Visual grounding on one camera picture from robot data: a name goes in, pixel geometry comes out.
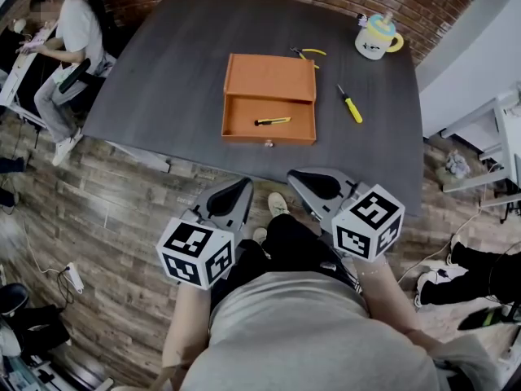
hand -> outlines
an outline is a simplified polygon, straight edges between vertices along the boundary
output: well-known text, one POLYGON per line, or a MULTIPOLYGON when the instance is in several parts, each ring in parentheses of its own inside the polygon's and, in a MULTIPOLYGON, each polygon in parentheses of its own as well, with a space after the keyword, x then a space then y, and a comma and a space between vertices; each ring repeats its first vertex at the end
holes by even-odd
POLYGON ((20 42, 20 45, 22 45, 22 47, 20 47, 16 50, 17 54, 22 54, 22 55, 43 54, 43 55, 45 55, 47 52, 47 46, 45 46, 45 45, 26 47, 26 46, 24 46, 26 43, 27 42, 20 42))

black pants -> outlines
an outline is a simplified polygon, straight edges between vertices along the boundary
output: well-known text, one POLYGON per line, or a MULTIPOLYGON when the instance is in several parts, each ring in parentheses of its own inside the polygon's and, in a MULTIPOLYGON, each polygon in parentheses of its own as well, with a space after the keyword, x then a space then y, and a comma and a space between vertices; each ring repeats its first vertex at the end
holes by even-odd
POLYGON ((281 214, 269 223, 262 247, 250 239, 243 240, 239 246, 245 250, 228 279, 219 279, 213 286, 212 308, 236 288, 266 272, 314 271, 353 287, 348 271, 335 252, 289 214, 281 214), (323 268, 323 263, 333 264, 335 269, 323 268))
POLYGON ((468 271, 447 283, 425 283, 422 304, 453 304, 490 295, 509 303, 521 297, 517 281, 521 254, 484 253, 458 243, 451 258, 468 271))
MULTIPOLYGON (((0 158, 0 174, 21 173, 24 171, 24 159, 8 160, 0 158)), ((0 188, 0 205, 12 207, 15 205, 15 197, 4 189, 0 188)))

white sneaker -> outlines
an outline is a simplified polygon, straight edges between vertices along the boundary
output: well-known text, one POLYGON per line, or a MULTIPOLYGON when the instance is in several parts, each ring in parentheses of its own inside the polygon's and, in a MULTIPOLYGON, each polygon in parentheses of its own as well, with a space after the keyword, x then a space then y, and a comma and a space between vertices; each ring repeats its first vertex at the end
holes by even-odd
POLYGON ((77 132, 71 138, 65 139, 63 142, 56 143, 56 153, 52 160, 52 165, 60 165, 67 154, 74 149, 74 147, 81 141, 83 134, 81 134, 81 128, 78 128, 77 132))
POLYGON ((447 283, 448 281, 450 281, 450 278, 440 275, 438 271, 435 270, 430 270, 429 272, 421 274, 418 278, 418 283, 416 284, 416 297, 414 298, 414 306, 417 309, 420 309, 423 306, 421 295, 423 286, 427 281, 430 281, 433 284, 437 285, 439 283, 447 283))
POLYGON ((289 214, 290 211, 287 209, 286 201, 284 197, 278 192, 272 192, 268 197, 268 208, 273 217, 277 217, 280 214, 289 214))
POLYGON ((257 227, 253 232, 253 240, 261 246, 266 237, 268 237, 268 231, 264 227, 257 227))
POLYGON ((447 259, 445 260, 448 266, 457 265, 453 263, 453 250, 458 243, 466 247, 465 243, 463 242, 462 236, 459 233, 454 235, 450 240, 450 252, 449 255, 447 255, 447 259))

